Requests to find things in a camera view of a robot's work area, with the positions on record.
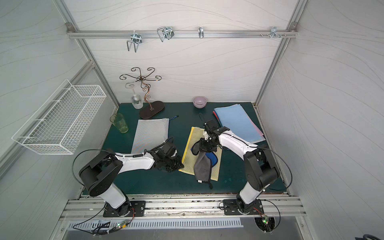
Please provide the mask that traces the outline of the grey blue microfibre cloth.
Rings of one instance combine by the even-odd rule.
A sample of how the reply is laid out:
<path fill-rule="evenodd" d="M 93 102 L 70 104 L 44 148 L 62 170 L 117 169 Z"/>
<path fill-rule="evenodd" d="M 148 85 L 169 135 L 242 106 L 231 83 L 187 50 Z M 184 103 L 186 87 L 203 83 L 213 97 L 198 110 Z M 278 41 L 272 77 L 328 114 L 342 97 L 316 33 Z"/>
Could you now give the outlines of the grey blue microfibre cloth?
<path fill-rule="evenodd" d="M 200 184 L 207 184 L 209 189 L 212 190 L 213 185 L 211 183 L 211 175 L 214 165 L 212 160 L 207 156 L 207 154 L 210 154 L 211 152 L 202 149 L 203 146 L 203 139 L 200 139 L 191 148 L 192 154 L 197 156 L 194 164 L 195 179 Z"/>

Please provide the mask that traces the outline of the yellow mesh document bag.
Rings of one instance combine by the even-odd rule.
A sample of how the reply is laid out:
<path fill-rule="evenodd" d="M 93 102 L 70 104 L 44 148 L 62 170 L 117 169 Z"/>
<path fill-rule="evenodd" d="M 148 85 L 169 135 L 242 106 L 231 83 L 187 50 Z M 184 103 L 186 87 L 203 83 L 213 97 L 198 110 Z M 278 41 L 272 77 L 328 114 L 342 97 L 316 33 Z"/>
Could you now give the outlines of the yellow mesh document bag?
<path fill-rule="evenodd" d="M 184 165 L 184 167 L 182 169 L 179 169 L 179 172 L 193 175 L 193 176 L 195 175 L 194 165 L 197 161 L 198 156 L 194 156 L 192 154 L 191 148 L 203 136 L 204 136 L 204 129 L 201 129 L 198 127 L 191 127 L 191 132 L 190 132 L 187 145 L 182 157 L 182 164 Z M 218 158 L 218 163 L 212 168 L 211 180 L 218 181 L 220 165 L 221 165 L 222 149 L 218 148 L 217 151 L 215 152 L 215 155 Z"/>

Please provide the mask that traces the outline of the teal mesh document bag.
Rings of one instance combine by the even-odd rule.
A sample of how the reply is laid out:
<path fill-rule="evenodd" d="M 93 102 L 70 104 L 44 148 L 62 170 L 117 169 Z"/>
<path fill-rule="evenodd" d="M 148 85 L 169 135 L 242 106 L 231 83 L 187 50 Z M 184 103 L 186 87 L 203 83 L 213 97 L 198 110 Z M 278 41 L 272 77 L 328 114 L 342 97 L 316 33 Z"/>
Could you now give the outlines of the teal mesh document bag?
<path fill-rule="evenodd" d="M 260 136 L 252 123 L 249 116 L 240 104 L 228 107 L 215 108 L 218 117 L 222 123 L 222 127 L 227 127 L 235 135 L 241 139 L 256 144 L 265 141 L 264 136 Z"/>

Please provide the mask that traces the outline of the pink mesh document bag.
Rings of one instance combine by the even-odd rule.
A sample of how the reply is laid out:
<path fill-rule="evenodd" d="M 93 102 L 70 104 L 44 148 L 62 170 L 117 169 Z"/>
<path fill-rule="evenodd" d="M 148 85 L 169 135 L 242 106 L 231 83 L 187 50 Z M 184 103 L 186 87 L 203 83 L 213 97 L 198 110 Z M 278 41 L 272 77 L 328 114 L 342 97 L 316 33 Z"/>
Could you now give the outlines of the pink mesh document bag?
<path fill-rule="evenodd" d="M 216 111 L 213 111 L 213 115 L 216 117 L 217 121 L 218 121 L 219 124 L 222 126 L 222 123 L 221 123 L 220 118 L 218 117 Z M 263 133 L 263 132 L 256 126 L 256 124 L 251 120 L 250 117 L 248 117 L 248 118 L 249 118 L 249 121 L 250 121 L 250 122 L 252 123 L 252 125 L 254 126 L 254 128 L 257 130 L 258 134 L 259 134 L 260 136 L 263 136 L 264 133 Z"/>

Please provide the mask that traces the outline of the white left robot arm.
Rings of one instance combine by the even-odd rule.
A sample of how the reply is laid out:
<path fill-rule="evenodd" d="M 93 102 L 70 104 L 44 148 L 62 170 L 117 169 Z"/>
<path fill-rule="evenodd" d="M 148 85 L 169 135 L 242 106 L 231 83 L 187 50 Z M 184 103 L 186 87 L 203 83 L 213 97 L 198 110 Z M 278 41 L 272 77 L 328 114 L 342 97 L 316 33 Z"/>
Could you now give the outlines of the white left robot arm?
<path fill-rule="evenodd" d="M 130 207 L 130 200 L 115 184 L 115 178 L 125 172 L 157 169 L 171 173 L 184 168 L 182 157 L 176 146 L 166 140 L 159 146 L 144 150 L 140 154 L 121 154 L 100 150 L 79 171 L 79 177 L 92 197 L 100 197 L 108 207 L 124 211 Z"/>

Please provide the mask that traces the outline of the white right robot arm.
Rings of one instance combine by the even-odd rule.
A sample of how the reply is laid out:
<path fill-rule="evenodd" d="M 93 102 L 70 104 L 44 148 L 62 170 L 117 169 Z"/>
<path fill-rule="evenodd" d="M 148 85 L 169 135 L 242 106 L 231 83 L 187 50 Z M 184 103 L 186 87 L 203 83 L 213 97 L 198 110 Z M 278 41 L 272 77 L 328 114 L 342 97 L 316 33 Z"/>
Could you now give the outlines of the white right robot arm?
<path fill-rule="evenodd" d="M 246 184 L 237 196 L 238 208 L 248 212 L 260 194 L 274 183 L 280 172 L 273 157 L 264 148 L 236 136 L 229 128 L 219 127 L 215 121 L 204 123 L 204 136 L 192 147 L 194 155 L 213 153 L 225 147 L 239 156 L 245 164 Z"/>

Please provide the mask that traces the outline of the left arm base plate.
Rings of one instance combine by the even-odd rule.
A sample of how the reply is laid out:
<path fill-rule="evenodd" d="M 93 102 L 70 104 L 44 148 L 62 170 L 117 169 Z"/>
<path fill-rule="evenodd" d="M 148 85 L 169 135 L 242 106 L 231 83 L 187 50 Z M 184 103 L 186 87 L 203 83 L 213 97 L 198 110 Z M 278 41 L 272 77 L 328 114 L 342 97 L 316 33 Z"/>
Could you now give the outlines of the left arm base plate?
<path fill-rule="evenodd" d="M 122 204 L 119 208 L 113 209 L 107 204 L 103 213 L 105 218 L 143 217 L 146 207 L 145 201 L 130 201 Z"/>

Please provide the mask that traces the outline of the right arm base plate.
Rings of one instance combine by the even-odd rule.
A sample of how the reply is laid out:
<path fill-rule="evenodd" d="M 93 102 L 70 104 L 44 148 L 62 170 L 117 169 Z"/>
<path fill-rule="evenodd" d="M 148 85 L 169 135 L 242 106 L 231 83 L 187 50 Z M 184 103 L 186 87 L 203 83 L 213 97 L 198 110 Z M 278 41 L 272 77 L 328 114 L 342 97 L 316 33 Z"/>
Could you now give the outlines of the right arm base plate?
<path fill-rule="evenodd" d="M 226 216 L 264 215 L 262 202 L 258 199 L 250 204 L 244 204 L 240 199 L 223 200 L 222 209 Z"/>

